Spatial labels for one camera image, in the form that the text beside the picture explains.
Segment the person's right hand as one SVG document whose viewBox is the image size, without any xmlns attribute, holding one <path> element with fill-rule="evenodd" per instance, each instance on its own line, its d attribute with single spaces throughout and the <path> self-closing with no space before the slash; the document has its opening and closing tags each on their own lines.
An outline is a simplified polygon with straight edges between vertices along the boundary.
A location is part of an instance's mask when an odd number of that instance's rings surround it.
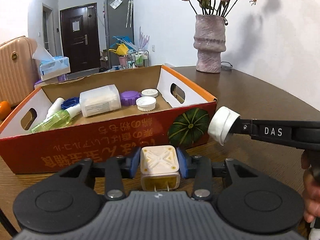
<svg viewBox="0 0 320 240">
<path fill-rule="evenodd" d="M 319 183 L 315 181 L 310 171 L 309 152 L 304 151 L 301 156 L 301 167 L 303 174 L 303 199 L 304 199 L 304 219 L 307 223 L 311 223 L 316 217 L 319 217 Z"/>
</svg>

